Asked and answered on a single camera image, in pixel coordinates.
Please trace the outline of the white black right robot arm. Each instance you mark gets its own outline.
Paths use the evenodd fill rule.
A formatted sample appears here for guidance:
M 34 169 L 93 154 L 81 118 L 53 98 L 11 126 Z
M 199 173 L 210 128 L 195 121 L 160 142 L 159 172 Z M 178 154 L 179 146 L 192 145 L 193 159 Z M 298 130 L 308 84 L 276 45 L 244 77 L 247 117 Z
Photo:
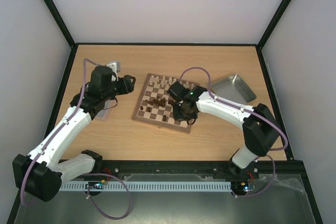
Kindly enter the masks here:
M 177 121 L 196 120 L 198 113 L 207 113 L 221 118 L 243 131 L 244 144 L 231 157 L 229 172 L 239 178 L 247 172 L 247 166 L 259 157 L 268 154 L 279 132 L 274 116 L 267 106 L 242 105 L 195 86 L 192 90 L 179 82 L 168 89 L 169 96 L 175 101 L 173 117 Z

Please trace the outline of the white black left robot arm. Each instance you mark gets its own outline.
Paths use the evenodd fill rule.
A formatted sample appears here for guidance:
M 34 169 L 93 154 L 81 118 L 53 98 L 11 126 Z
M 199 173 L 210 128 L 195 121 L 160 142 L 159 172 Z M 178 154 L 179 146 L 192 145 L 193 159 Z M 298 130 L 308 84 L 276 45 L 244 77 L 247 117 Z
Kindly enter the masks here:
M 63 184 L 99 166 L 101 155 L 88 150 L 65 162 L 60 158 L 80 131 L 105 109 L 107 101 L 134 90 L 136 78 L 118 77 L 118 72 L 116 65 L 96 66 L 90 81 L 82 82 L 80 92 L 48 136 L 28 155 L 19 154 L 14 158 L 15 184 L 21 199 L 24 193 L 29 193 L 48 202 Z

